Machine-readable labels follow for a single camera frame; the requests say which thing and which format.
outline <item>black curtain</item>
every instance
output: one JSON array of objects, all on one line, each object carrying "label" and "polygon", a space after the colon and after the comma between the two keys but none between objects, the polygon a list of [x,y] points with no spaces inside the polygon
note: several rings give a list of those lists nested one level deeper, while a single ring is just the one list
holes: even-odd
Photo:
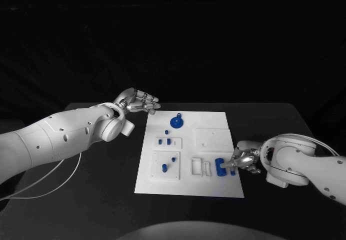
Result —
[{"label": "black curtain", "polygon": [[0,117],[26,125],[70,103],[113,101],[130,87],[162,102],[290,103],[308,122],[341,101],[344,8],[227,1],[0,5]]}]

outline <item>dark table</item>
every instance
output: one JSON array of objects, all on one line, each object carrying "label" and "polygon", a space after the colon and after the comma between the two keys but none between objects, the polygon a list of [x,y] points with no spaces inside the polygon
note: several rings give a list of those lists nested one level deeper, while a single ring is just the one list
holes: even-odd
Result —
[{"label": "dark table", "polygon": [[[97,103],[73,103],[67,110]],[[266,141],[284,133],[313,136],[296,108],[284,103],[163,103],[165,111],[225,112],[233,141]],[[81,165],[64,187],[45,197],[13,199],[0,216],[2,239],[116,239],[129,232],[173,221],[211,221],[244,226],[287,239],[342,239],[346,207],[310,184],[280,188],[267,172],[240,170],[246,198],[135,194],[148,113],[130,113],[136,128],[83,153]],[[71,175],[78,155],[22,196],[52,190]],[[58,163],[26,171],[18,189]]]}]

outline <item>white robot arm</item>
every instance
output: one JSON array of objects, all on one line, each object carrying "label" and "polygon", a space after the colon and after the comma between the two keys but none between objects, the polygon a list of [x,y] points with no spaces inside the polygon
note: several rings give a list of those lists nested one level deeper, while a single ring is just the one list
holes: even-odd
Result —
[{"label": "white robot arm", "polygon": [[[316,144],[326,147],[333,156],[318,157]],[[240,141],[233,159],[221,167],[240,167],[260,174],[259,159],[271,184],[287,188],[289,184],[305,186],[312,181],[322,194],[346,205],[346,157],[325,143],[297,134],[280,135],[263,144]]]},{"label": "white robot arm", "polygon": [[96,142],[130,135],[129,112],[156,114],[159,99],[129,88],[114,102],[58,112],[18,131],[0,134],[0,184],[38,165],[84,152]]}]

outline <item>white cable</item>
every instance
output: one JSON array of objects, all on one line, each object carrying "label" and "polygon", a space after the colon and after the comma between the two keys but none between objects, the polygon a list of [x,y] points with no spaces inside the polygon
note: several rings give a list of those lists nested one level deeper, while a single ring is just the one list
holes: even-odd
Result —
[{"label": "white cable", "polygon": [[47,196],[48,194],[51,194],[55,190],[58,190],[64,184],[68,182],[68,180],[71,179],[71,177],[74,176],[75,174],[75,171],[78,169],[78,165],[80,165],[80,162],[81,162],[81,157],[83,157],[83,153],[80,153],[80,159],[78,159],[78,163],[77,163],[77,166],[75,166],[75,169],[74,169],[74,172],[71,174],[71,176],[68,177],[67,181],[60,185],[58,188],[55,188],[51,192],[48,192],[47,194],[44,195],[39,195],[39,196],[34,196],[34,197],[12,197],[15,195],[18,195],[19,193],[22,193],[25,190],[28,190],[31,187],[34,187],[48,176],[49,174],[57,170],[57,168],[61,166],[61,164],[64,163],[65,159],[60,162],[60,164],[57,165],[57,167],[51,170],[51,172],[32,184],[29,185],[28,187],[25,187],[22,190],[19,190],[18,192],[15,192],[13,194],[11,194],[9,196],[0,198],[0,201],[5,200],[5,199],[37,199],[39,197],[44,197]]},{"label": "white cable", "polygon": [[295,133],[282,134],[279,136],[284,136],[284,135],[295,136],[295,137],[302,137],[302,138],[313,141],[316,144],[322,145],[332,152],[333,156],[341,156],[339,153],[335,151],[335,149],[326,143],[323,143],[322,141],[319,141],[313,137],[309,137],[309,136],[305,136],[305,135],[300,135],[300,134],[295,134]]}]

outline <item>blue object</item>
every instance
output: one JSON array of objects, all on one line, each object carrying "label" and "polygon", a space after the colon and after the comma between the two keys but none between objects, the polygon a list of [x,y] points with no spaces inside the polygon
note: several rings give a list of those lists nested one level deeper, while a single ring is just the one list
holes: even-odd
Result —
[{"label": "blue object", "polygon": [[162,171],[166,173],[168,172],[168,164],[162,165]]},{"label": "blue object", "polygon": [[179,113],[179,114],[176,115],[176,117],[173,117],[173,118],[171,119],[171,126],[172,126],[175,129],[179,129],[179,128],[184,126],[184,124],[185,124],[185,121],[184,121],[184,119],[182,119],[182,113]]},{"label": "blue object", "polygon": [[220,177],[224,177],[228,175],[227,169],[221,167],[221,164],[224,163],[224,158],[217,158],[215,159],[215,165],[217,165],[217,173]]}]

